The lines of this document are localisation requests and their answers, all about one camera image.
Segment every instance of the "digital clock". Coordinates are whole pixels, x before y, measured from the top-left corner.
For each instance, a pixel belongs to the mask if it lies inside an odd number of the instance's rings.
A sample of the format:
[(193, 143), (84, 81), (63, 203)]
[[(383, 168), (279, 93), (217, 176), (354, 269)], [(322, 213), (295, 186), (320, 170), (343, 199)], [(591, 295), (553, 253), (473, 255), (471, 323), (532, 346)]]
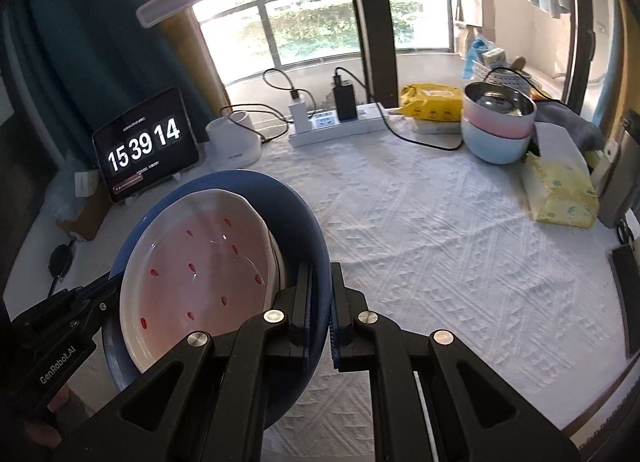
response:
[(94, 134), (100, 169), (114, 202), (193, 165), (199, 159), (177, 88), (158, 94)]

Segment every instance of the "light blue bowl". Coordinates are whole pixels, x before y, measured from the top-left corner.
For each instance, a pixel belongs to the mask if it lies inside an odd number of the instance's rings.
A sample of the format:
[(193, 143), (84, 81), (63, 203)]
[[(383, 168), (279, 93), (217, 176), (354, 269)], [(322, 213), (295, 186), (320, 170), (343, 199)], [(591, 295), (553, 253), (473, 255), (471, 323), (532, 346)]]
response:
[(520, 159), (529, 147), (530, 135), (524, 139), (507, 139), (476, 128), (465, 117), (461, 121), (462, 137), (476, 157), (492, 165), (509, 165)]

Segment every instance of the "white bowl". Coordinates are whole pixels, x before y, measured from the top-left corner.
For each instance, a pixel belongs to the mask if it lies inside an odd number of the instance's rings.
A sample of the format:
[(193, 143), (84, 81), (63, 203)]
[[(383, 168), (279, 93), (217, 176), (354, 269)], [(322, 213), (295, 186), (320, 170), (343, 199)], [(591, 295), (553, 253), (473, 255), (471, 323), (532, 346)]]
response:
[(508, 165), (520, 159), (529, 147), (530, 134), (524, 139), (507, 139), (489, 134), (461, 119), (462, 137), (474, 155), (492, 165)]
[(122, 280), (120, 326), (138, 369), (194, 330), (223, 334), (270, 309), (280, 288), (275, 249), (260, 215), (234, 193), (198, 191), (165, 208)]

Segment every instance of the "white tablecloth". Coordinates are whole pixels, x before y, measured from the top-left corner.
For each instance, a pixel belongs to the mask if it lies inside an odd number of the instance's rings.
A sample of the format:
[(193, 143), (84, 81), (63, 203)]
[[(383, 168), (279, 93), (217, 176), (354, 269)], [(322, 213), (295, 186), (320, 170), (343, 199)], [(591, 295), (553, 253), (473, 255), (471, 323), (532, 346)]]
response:
[[(519, 165), (491, 166), (464, 147), (440, 152), (377, 132), (299, 149), (283, 139), (251, 168), (305, 199), (332, 261), (370, 309), (405, 330), (454, 332), (559, 428), (626, 367), (605, 256), (614, 233), (599, 222), (585, 230), (530, 221)], [(326, 347), (264, 447), (370, 454), (367, 374), (339, 374)]]

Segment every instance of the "curtain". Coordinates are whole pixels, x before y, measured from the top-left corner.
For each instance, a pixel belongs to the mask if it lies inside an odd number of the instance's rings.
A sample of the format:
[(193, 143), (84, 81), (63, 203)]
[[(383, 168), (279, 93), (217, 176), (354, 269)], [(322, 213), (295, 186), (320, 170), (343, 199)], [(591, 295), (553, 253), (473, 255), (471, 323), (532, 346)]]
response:
[(613, 124), (607, 137), (620, 138), (622, 120), (630, 108), (640, 112), (640, 89), (638, 88), (638, 63), (640, 63), (640, 25), (629, 4), (620, 0), (622, 11), (622, 77), (620, 94), (615, 106)]
[(164, 20), (160, 26), (211, 109), (216, 114), (220, 113), (220, 109), (231, 102), (213, 64), (193, 9), (189, 8)]
[[(161, 27), (143, 29), (145, 0), (11, 0), (9, 29), (22, 74), (47, 130), (65, 155), (95, 164), (92, 133), (171, 86), (194, 134), (218, 114)], [(191, 35), (183, 33), (184, 39)]]

